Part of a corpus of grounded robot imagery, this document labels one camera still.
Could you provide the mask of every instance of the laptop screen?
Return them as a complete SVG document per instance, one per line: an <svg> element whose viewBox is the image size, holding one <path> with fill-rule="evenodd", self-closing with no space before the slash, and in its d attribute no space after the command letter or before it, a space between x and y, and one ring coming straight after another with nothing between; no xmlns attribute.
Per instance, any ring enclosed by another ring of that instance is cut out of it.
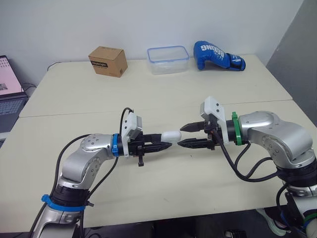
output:
<svg viewBox="0 0 317 238"><path fill-rule="evenodd" d="M24 92L6 56L0 56L0 96Z"/></svg>

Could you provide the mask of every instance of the laptop keyboard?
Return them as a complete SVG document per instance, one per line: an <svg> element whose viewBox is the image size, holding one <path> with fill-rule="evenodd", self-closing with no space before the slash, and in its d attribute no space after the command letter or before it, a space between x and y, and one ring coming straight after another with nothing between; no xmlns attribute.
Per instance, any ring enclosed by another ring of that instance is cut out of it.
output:
<svg viewBox="0 0 317 238"><path fill-rule="evenodd" d="M0 102L0 116L16 113L22 102L23 100Z"/></svg>

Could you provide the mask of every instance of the label on box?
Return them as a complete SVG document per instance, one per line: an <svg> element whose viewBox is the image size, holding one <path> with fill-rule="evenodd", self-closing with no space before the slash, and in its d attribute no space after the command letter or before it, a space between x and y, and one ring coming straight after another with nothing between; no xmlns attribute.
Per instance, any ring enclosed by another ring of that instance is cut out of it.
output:
<svg viewBox="0 0 317 238"><path fill-rule="evenodd" d="M92 60L90 62L94 66L108 68L108 64L107 63L97 62L97 61L92 61Z"/></svg>

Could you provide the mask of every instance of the laptop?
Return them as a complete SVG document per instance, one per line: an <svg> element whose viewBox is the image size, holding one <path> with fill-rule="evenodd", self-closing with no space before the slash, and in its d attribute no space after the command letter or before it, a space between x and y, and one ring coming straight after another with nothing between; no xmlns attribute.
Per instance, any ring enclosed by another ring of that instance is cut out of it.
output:
<svg viewBox="0 0 317 238"><path fill-rule="evenodd" d="M0 133L10 132L28 96L6 56L0 56Z"/></svg>

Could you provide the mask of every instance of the blue boxing glove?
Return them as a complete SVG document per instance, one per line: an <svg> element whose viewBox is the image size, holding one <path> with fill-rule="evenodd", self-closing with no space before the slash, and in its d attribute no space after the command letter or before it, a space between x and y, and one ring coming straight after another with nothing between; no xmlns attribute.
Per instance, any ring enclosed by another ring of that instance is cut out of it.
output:
<svg viewBox="0 0 317 238"><path fill-rule="evenodd" d="M195 43L194 57L200 70L205 67L206 60L210 60L214 64L229 70L243 71L246 67L244 59L240 56L225 53L207 41L198 41Z"/></svg>

